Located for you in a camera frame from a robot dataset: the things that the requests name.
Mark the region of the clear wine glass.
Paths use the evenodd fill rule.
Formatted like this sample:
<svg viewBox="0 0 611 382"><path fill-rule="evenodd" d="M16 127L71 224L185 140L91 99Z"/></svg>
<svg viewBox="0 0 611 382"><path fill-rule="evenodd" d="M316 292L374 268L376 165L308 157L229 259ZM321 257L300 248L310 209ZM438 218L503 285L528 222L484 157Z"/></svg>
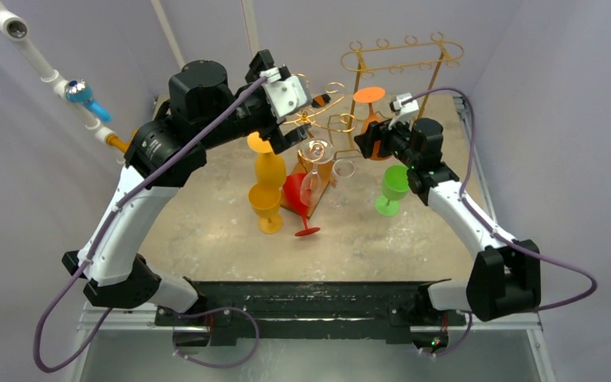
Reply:
<svg viewBox="0 0 611 382"><path fill-rule="evenodd" d="M331 199L330 205L342 209L348 204L348 186L355 173L354 163L347 158L338 159L333 163L330 173Z"/></svg>
<svg viewBox="0 0 611 382"><path fill-rule="evenodd" d="M310 207L319 201L324 191L325 183L319 167L332 161L333 144L322 138L310 138L301 143L298 153L300 158L311 165L300 188L301 202Z"/></svg>

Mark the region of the orange goblet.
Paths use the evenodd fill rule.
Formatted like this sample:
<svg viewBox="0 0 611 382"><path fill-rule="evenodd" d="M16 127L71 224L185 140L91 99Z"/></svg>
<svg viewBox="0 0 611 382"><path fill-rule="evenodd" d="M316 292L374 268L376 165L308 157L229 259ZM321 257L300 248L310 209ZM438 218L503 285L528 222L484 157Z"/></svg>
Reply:
<svg viewBox="0 0 611 382"><path fill-rule="evenodd" d="M363 147L359 144L359 141L368 132L369 127L377 127L383 120L374 111L373 104L381 100L386 94L384 88L381 87L367 87L360 89L353 95L353 100L356 103L366 103L368 105L368 117L364 120L364 124L361 128L360 134L353 138L353 141L358 146L360 152L363 151Z"/></svg>

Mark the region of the yellow goblet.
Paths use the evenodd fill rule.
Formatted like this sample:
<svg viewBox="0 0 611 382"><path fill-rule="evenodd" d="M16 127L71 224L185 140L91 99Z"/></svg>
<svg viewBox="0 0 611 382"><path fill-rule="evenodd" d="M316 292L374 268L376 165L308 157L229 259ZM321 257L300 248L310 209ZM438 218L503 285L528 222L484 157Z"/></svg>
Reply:
<svg viewBox="0 0 611 382"><path fill-rule="evenodd" d="M270 235L281 230L283 220L279 214L280 189L256 184L251 187L248 200L258 217L258 226L262 233Z"/></svg>
<svg viewBox="0 0 611 382"><path fill-rule="evenodd" d="M268 141L260 138L258 132L247 136L247 144L257 154L254 164L257 183L272 189L282 188L286 181L283 158L273 151Z"/></svg>

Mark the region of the gold scroll wine glass rack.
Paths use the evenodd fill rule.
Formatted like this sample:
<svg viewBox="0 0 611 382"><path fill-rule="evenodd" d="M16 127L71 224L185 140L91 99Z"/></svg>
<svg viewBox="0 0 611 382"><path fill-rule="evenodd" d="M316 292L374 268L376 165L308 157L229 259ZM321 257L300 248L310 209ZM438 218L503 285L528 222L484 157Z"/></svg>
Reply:
<svg viewBox="0 0 611 382"><path fill-rule="evenodd" d="M325 86L325 92L331 96L331 102L323 108L314 109L310 106L304 107L295 119L288 120L285 122L286 125L295 125L296 127L309 125L309 139L310 138L322 138L333 144L333 134L340 133L346 134L349 141L352 141L352 132L356 128L357 122L355 121L354 112L340 114L330 114L330 110L336 105L343 102L346 97L345 86L340 82L332 82ZM338 154L344 152L357 152L357 149L352 148L350 142L348 149L334 149L334 155L331 162L319 167L321 176L325 183L324 191L319 198L319 201L308 208L307 217L308 219L313 215L318 204L321 201L325 191L330 187L330 173L333 167L333 163L337 160Z"/></svg>

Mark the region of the red goblet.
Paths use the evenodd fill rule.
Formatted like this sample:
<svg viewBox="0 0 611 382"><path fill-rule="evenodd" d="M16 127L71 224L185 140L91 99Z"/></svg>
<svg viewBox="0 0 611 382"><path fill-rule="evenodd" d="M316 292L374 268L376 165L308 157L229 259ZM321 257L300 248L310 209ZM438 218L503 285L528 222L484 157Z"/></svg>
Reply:
<svg viewBox="0 0 611 382"><path fill-rule="evenodd" d="M312 235L321 230L319 227L310 228L308 226L307 211L309 207L301 201L301 186L305 176L305 173L292 173L286 177L282 187L288 204L302 219L304 228L294 234L297 237Z"/></svg>

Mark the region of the green goblet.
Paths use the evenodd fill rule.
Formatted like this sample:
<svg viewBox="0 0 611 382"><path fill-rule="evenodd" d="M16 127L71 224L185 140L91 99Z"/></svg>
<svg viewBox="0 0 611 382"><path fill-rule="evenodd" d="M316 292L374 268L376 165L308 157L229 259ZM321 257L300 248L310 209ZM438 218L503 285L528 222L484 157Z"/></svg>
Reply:
<svg viewBox="0 0 611 382"><path fill-rule="evenodd" d="M382 194L375 200L376 211L382 216L394 216L399 212L400 201L408 194L407 167L394 165L388 167L381 184Z"/></svg>

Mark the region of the gold rectangular wire rack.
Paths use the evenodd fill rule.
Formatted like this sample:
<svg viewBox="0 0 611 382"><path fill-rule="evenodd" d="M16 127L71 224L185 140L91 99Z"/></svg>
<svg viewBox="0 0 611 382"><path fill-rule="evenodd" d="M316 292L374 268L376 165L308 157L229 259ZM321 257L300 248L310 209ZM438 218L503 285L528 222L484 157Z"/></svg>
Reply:
<svg viewBox="0 0 611 382"><path fill-rule="evenodd" d="M337 159L349 158L360 151L353 142L353 134L360 132L364 120L368 117L368 105L356 103L353 95L367 87L381 87L385 96L399 94L399 85L390 82L391 76L409 80L409 75L418 78L428 90L434 88L438 73L442 68L457 68L464 56L463 47L456 41L447 40L443 33L436 32L424 41L407 35L403 42L394 44L385 38L378 39L374 45L366 46L362 41L352 41L339 59L340 68L333 67L333 61L327 59L323 68L322 82L327 84L340 82L345 86L346 96L350 97L349 111L354 112L356 128L352 132L352 148L357 152L338 154Z"/></svg>

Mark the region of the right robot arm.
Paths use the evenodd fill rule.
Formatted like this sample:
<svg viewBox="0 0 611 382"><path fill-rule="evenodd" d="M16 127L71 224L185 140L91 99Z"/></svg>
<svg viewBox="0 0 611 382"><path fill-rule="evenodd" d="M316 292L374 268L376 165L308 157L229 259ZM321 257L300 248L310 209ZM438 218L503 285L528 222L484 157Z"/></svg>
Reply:
<svg viewBox="0 0 611 382"><path fill-rule="evenodd" d="M455 232L473 257L465 282L445 280L418 289L417 318L433 324L447 310L475 315L483 322L533 310L541 303L539 249L498 228L464 184L442 161L443 127L434 119L413 124L372 122L354 138L364 158L395 158L406 168L407 184L424 205Z"/></svg>

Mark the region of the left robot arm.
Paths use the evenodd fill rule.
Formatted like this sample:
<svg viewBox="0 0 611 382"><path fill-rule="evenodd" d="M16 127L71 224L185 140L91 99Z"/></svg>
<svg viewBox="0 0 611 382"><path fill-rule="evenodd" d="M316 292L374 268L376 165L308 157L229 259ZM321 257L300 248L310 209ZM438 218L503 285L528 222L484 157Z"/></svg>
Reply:
<svg viewBox="0 0 611 382"><path fill-rule="evenodd" d="M226 68L195 60L169 79L165 112L138 128L124 155L119 183L97 229L83 248L66 252L68 273L85 279L96 307L130 309L149 302L196 325L205 304L191 281L153 271L139 248L155 220L214 147L252 133L281 153L306 138L306 129L283 132L285 119L311 103L306 80L258 52L236 91Z"/></svg>

